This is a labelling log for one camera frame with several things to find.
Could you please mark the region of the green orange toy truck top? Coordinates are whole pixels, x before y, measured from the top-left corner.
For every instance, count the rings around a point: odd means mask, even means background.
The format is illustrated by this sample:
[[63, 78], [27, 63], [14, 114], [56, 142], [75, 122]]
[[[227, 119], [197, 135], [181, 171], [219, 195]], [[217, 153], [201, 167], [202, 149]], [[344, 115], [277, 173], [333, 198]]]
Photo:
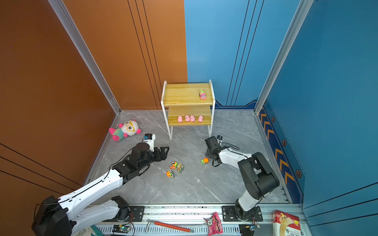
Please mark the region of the green orange toy truck top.
[[209, 163], [209, 159], [208, 158], [204, 158], [204, 159], [201, 160], [201, 164], [202, 165], [203, 164], [207, 164], [207, 163]]

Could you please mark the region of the pink toy truck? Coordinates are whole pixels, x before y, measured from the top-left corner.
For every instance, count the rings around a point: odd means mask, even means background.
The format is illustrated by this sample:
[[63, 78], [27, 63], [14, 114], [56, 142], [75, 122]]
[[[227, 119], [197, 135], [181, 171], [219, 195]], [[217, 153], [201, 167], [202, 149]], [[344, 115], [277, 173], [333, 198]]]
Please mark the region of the pink toy truck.
[[199, 90], [199, 97], [200, 97], [201, 100], [206, 99], [206, 94], [205, 94], [205, 91], [203, 89]]

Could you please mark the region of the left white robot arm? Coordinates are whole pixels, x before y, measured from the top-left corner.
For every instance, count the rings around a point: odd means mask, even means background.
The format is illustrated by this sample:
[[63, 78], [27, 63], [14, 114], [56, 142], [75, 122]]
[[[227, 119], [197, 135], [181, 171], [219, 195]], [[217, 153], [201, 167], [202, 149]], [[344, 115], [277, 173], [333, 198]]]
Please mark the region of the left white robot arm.
[[127, 218], [129, 205], [121, 196], [95, 207], [90, 204], [141, 176], [153, 162], [166, 160], [168, 152], [169, 147], [150, 148], [148, 143], [138, 143], [91, 183], [59, 198], [44, 199], [34, 216], [32, 231], [37, 236], [73, 236], [98, 222]]

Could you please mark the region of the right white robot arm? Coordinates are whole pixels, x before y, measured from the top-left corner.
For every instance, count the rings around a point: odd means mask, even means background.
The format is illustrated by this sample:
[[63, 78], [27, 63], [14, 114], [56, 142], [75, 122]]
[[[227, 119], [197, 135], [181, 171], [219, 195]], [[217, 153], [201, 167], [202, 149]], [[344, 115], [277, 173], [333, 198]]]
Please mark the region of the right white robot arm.
[[280, 180], [264, 155], [241, 153], [230, 146], [221, 145], [221, 137], [205, 139], [207, 151], [205, 156], [218, 165], [226, 164], [237, 168], [242, 176], [245, 192], [235, 202], [235, 206], [222, 208], [225, 222], [256, 221], [262, 222], [263, 216], [259, 206], [267, 194], [280, 186]]

